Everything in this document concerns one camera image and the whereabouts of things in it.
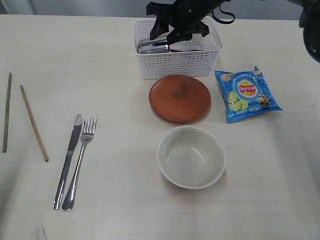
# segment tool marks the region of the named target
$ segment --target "blue snack bag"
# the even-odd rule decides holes
[[[226,107],[226,122],[233,123],[267,111],[282,111],[272,96],[262,72],[215,71]]]

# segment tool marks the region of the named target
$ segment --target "basket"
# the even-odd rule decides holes
[[[154,26],[155,18],[144,18],[133,22],[135,49],[138,42],[150,37],[150,31]],[[142,79],[160,79],[167,75],[183,74],[188,76],[206,76],[214,71],[223,43],[214,20],[206,16],[202,22],[209,26],[210,33],[202,37],[201,34],[193,34],[192,40],[182,41],[179,44],[201,44],[204,50],[140,54],[136,53]]]

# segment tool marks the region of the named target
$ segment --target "silver knife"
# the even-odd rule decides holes
[[[74,121],[74,126],[71,133],[68,151],[66,152],[64,165],[61,172],[60,181],[58,184],[58,189],[56,190],[56,194],[54,198],[53,209],[55,210],[58,210],[60,208],[62,197],[64,195],[64,190],[66,186],[66,181],[67,181],[67,176],[69,172],[72,155],[74,154],[75,148],[79,140],[79,136],[81,134],[81,127],[82,127],[82,117],[80,114],[78,114]]]

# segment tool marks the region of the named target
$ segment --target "white ceramic bowl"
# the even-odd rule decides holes
[[[194,126],[178,126],[162,138],[156,151],[161,173],[185,189],[203,189],[214,184],[226,168],[220,142]]]

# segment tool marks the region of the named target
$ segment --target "fork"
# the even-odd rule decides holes
[[[76,191],[77,191],[77,184],[78,184],[78,178],[79,178],[79,172],[82,160],[84,158],[85,150],[87,147],[87,144],[92,141],[94,138],[96,126],[97,126],[98,119],[96,118],[94,113],[89,113],[85,115],[85,120],[83,124],[83,132],[81,135],[81,150],[78,158],[78,162],[76,163],[76,167],[74,170],[74,174],[68,189],[68,192],[65,196],[65,199],[62,204],[62,209],[65,211],[71,210],[75,205],[75,199],[76,199]]]

